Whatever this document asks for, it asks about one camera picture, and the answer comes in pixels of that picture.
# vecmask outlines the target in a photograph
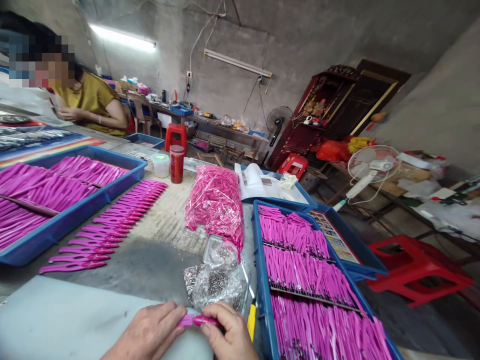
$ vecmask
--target yellow shirt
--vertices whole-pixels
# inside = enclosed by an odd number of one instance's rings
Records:
[[[88,71],[84,71],[83,82],[79,89],[55,87],[53,91],[63,99],[65,107],[87,110],[107,118],[110,118],[110,114],[105,107],[113,99],[120,99],[117,92],[105,81]],[[126,134],[125,130],[113,129],[97,123],[87,122],[80,125],[117,137],[124,137]]]

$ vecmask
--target ceiling light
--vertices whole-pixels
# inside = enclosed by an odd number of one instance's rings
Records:
[[[89,25],[91,29],[98,35],[100,35],[102,38],[149,53],[153,53],[155,51],[156,44],[152,41],[146,41],[135,36],[126,35],[124,33],[108,29],[106,27],[92,24]]]
[[[205,49],[205,55],[207,55],[208,57],[223,61],[224,63],[231,64],[231,65],[234,65],[236,67],[248,70],[252,73],[262,75],[262,76],[267,77],[267,78],[272,77],[272,73],[270,71],[263,70],[259,67],[247,64],[246,62],[234,59],[232,57],[222,55],[222,54],[220,54],[218,52],[215,52],[215,51]]]

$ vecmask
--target white lid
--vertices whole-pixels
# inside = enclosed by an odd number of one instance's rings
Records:
[[[170,156],[167,154],[153,154],[151,160],[155,163],[167,163],[170,161]]]

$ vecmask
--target chair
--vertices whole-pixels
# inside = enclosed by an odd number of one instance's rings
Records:
[[[381,250],[392,245],[400,246],[401,251],[391,254]],[[393,236],[368,247],[389,271],[388,275],[377,275],[377,281],[367,280],[368,286],[377,293],[388,290],[410,299],[411,308],[456,293],[475,283],[443,252],[412,237]],[[430,277],[434,279],[426,284],[425,280]]]
[[[202,160],[206,163],[210,163],[210,164],[214,164],[214,165],[218,165],[219,167],[223,168],[224,167],[224,163],[222,162],[222,160],[219,159],[218,155],[215,154],[215,153],[202,153],[202,152],[199,152],[197,154],[197,157],[199,160]]]
[[[180,140],[174,138],[174,134],[180,135]],[[170,123],[166,127],[165,151],[170,151],[170,145],[181,145],[187,151],[187,127],[185,125]]]
[[[152,110],[152,105],[143,96],[131,92],[126,94],[126,99],[128,101],[128,105],[130,105],[130,102],[133,102],[133,105],[135,106],[135,116],[133,117],[135,121],[135,132],[139,132],[138,123],[140,122],[143,124],[143,131],[145,132],[145,134],[150,135],[150,127],[152,126],[152,123],[156,120],[154,117],[154,112]],[[148,108],[149,116],[144,114],[143,106]],[[162,125],[160,125],[160,137],[163,136],[162,133]]]
[[[207,149],[210,149],[210,145],[215,148],[220,149],[220,159],[224,158],[225,149],[227,147],[227,140],[223,137],[215,136],[215,135],[208,135],[206,140],[208,142]]]
[[[288,173],[295,175],[298,180],[302,177],[303,173],[307,169],[309,161],[301,155],[291,153],[288,155],[283,164],[278,168],[278,173]]]
[[[229,147],[227,146],[225,149],[225,162],[227,162],[227,158],[229,155],[231,156],[231,159],[234,160],[233,163],[242,163],[242,160],[244,159],[245,151],[237,148],[237,147]]]

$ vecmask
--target concrete wall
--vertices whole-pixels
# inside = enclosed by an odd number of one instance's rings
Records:
[[[138,77],[156,93],[176,89],[183,98],[192,45],[209,15],[195,6],[185,9],[187,0],[80,2],[89,22],[154,39],[157,51],[132,51],[94,33],[89,43],[72,0],[4,0],[0,6],[67,35],[84,64],[99,64],[116,79]],[[217,0],[198,3],[212,12],[218,6]],[[232,2],[225,3],[227,16],[217,21],[208,48],[273,72],[262,94],[266,116],[277,106],[293,109],[310,77],[333,64],[369,59],[412,74],[405,89],[413,88],[480,12],[477,0],[236,0],[239,27]],[[203,55],[212,23],[192,53],[188,100],[217,116],[239,118],[257,76]],[[264,129],[258,90],[245,115]]]
[[[401,150],[423,149],[453,164],[453,179],[480,173],[480,18],[375,131]]]

